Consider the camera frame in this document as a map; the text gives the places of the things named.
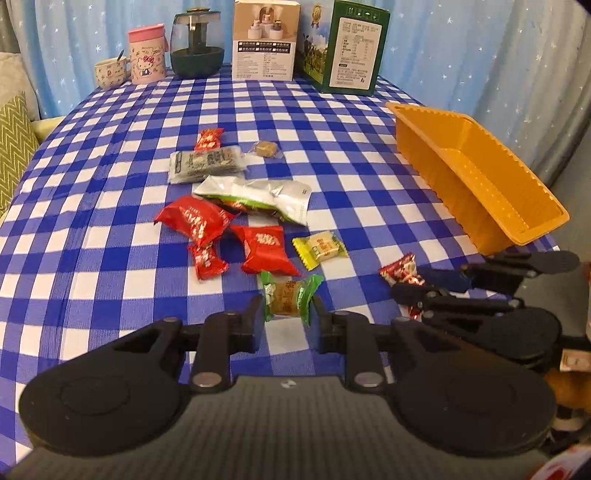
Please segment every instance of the ceramic mug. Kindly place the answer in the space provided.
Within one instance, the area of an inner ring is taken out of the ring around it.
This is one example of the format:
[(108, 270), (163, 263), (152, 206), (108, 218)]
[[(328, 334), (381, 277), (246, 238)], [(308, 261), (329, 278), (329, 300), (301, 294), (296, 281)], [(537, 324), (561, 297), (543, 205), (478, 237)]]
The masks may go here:
[(97, 63), (95, 65), (95, 77), (98, 86), (103, 90), (108, 90), (123, 85), (129, 78), (128, 63), (129, 59), (127, 57), (121, 57), (120, 60), (114, 57)]

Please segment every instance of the green chevron pillow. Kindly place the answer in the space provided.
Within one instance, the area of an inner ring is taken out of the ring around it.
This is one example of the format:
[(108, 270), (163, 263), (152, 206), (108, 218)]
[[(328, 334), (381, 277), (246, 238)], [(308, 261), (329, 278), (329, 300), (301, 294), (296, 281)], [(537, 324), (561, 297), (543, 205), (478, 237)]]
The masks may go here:
[(0, 213), (4, 213), (27, 165), (39, 148), (24, 92), (0, 107)]

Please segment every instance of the pink tumbler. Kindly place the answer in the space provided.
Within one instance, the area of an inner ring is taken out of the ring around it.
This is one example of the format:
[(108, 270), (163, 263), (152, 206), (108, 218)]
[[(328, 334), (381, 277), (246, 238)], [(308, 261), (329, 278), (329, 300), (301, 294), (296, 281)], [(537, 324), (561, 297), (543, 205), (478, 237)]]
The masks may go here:
[(164, 24), (130, 30), (131, 82), (136, 85), (157, 82), (166, 77), (164, 52), (168, 42)]

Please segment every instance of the checkered tablecloth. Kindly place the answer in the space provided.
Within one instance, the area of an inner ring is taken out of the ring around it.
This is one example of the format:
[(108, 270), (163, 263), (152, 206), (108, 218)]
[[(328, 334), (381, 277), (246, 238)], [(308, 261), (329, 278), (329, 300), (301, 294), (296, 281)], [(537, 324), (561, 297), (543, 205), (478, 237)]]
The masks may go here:
[[(191, 185), (169, 186), (169, 156), (191, 150), (198, 130), (223, 127), (225, 145), (278, 141), (283, 159), (251, 159), (247, 178), (308, 184), (309, 230), (331, 229), (350, 258), (322, 264), (328, 309), (386, 323), (400, 313), (377, 270), (408, 251), (419, 264), (457, 267), (476, 259), (461, 227), (397, 153), (385, 102), (412, 102), (383, 79), (373, 97), (318, 94), (305, 80), (233, 82), (167, 79), (97, 91), (35, 154), (0, 227), (0, 469), (28, 452), (18, 398), (39, 372), (145, 326), (176, 316), (242, 310), (258, 291), (240, 269), (244, 251), (226, 233), (221, 277), (199, 283), (187, 239), (152, 220)], [(237, 223), (271, 224), (243, 215)], [(531, 249), (548, 249), (543, 238)], [(335, 374), (339, 355), (310, 349), (299, 319), (265, 325), (256, 355), (236, 355), (232, 373)]]

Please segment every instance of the orange tray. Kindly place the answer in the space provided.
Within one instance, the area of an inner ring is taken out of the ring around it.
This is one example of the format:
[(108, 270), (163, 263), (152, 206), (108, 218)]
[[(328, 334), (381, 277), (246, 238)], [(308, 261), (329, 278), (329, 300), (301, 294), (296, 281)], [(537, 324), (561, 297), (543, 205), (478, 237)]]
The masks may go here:
[(569, 213), (511, 150), (460, 113), (389, 102), (398, 151), (483, 255), (525, 245)]

